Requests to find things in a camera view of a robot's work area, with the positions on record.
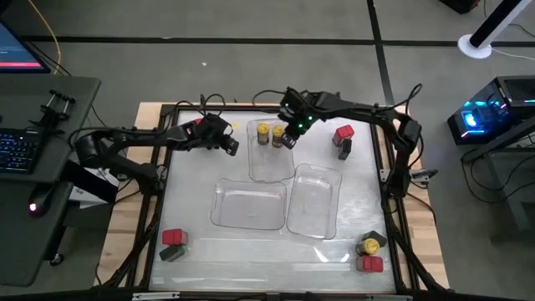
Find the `black desk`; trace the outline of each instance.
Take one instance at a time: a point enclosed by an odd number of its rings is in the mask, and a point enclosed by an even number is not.
[[[62,220],[73,184],[58,183],[51,207],[40,218],[28,215],[28,199],[37,182],[60,178],[70,154],[65,139],[84,124],[99,85],[98,79],[90,78],[0,74],[0,127],[24,128],[30,126],[28,120],[38,120],[42,116],[39,105],[46,105],[50,89],[77,100],[69,119],[59,126],[67,134],[60,136],[63,139],[50,139],[33,175],[0,174],[0,284],[31,285],[42,261],[51,255],[58,235],[63,234]]]

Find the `wooden platform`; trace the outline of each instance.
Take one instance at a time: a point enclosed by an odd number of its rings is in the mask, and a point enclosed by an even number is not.
[[[140,108],[138,109],[137,118],[135,120],[135,126],[140,129],[148,129],[158,126],[158,119],[162,105],[164,104],[141,103]],[[388,166],[385,143],[382,139],[383,135],[380,129],[379,133],[384,166]],[[165,152],[163,150],[160,153],[160,162],[163,161],[164,153]],[[132,147],[128,151],[128,158],[140,163],[150,161],[151,155],[151,147]],[[412,154],[411,160],[417,156],[417,151],[415,151],[415,153]],[[421,168],[420,162],[416,162],[413,168]],[[137,190],[138,186],[133,181],[117,197],[121,198]],[[426,190],[421,190],[420,188],[411,185],[409,192],[429,203],[429,197]],[[111,277],[115,270],[125,260],[132,248],[135,238],[135,229],[137,228],[137,223],[140,216],[141,200],[142,195],[137,194],[124,199],[114,207],[98,268],[99,277],[103,282]],[[152,217],[154,203],[155,198],[152,200],[150,211],[147,215],[149,219]],[[442,261],[441,247],[436,234],[436,227],[431,212],[426,206],[409,196],[405,198],[405,210],[409,225],[410,238],[415,254],[422,261],[427,270],[433,275],[435,280],[442,286],[448,287],[446,270],[444,269],[444,263]],[[144,252],[140,255],[140,262],[136,271],[136,284],[141,280],[141,276],[143,274],[146,249],[147,247],[145,246]],[[403,280],[405,284],[409,285],[410,280],[405,255],[401,252],[401,250],[398,252],[400,253],[400,265]]]

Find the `yellow can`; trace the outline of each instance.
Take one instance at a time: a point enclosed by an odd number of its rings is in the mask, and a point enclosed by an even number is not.
[[[266,145],[269,143],[269,125],[265,122],[261,122],[257,125],[258,144]]]
[[[379,252],[379,249],[380,249],[380,245],[379,245],[379,242],[377,242],[377,240],[373,238],[366,238],[365,240],[357,244],[356,251],[357,251],[357,254],[359,254],[360,256],[364,256],[364,255],[375,255]]]
[[[284,129],[282,125],[275,125],[273,127],[273,146],[281,147],[283,146],[283,133]]]

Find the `plastic tray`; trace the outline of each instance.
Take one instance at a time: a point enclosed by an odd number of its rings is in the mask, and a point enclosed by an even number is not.
[[[211,222],[218,226],[278,230],[284,226],[286,186],[221,179],[216,184]]]
[[[257,125],[261,122],[269,124],[269,143],[258,144]],[[281,120],[266,119],[253,120],[247,123],[247,139],[249,146],[249,176],[253,181],[283,181],[291,179],[295,174],[293,153],[287,147],[275,147],[272,145],[275,125],[288,125]]]
[[[295,172],[287,227],[307,237],[332,239],[342,174],[330,168],[301,164]]]

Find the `monitor screen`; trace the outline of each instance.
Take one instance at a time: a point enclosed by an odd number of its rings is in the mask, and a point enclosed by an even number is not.
[[[0,73],[47,73],[49,69],[0,23]]]

